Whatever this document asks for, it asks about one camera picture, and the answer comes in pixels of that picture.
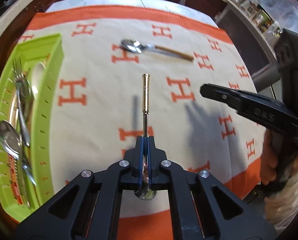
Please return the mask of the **beige sleeve forearm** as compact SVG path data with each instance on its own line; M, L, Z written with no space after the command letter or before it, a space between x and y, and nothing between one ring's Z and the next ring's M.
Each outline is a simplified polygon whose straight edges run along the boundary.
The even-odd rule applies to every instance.
M266 220L279 235L298 213L298 172L288 179L282 191L264 201Z

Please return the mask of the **person's right hand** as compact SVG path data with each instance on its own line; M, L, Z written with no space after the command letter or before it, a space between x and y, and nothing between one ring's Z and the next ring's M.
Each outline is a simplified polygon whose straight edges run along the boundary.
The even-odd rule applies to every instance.
M278 165L277 153L271 146L272 134L269 129L266 129L263 141L263 150L261 155L261 167L260 178L264 185L268 185L270 182L276 179L276 167ZM298 172L298 157L293 161L291 165L290 175L293 176Z

